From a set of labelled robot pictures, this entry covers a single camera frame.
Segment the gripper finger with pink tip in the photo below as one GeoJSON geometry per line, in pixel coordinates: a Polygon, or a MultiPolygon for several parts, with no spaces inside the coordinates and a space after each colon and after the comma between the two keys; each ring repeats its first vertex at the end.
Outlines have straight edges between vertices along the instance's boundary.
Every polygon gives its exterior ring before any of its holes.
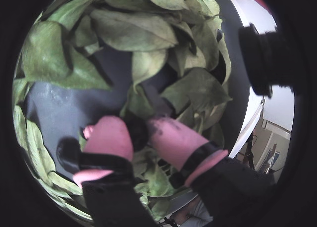
{"type": "Polygon", "coordinates": [[[168,118],[148,122],[150,143],[177,169],[175,181],[197,193],[213,217],[212,227],[250,227],[265,208],[275,179],[228,156],[228,151],[168,118]]]}
{"type": "Polygon", "coordinates": [[[73,174],[97,227],[156,227],[134,190],[133,145],[126,124],[105,116],[79,142],[62,139],[56,149],[59,163],[73,174]]]}

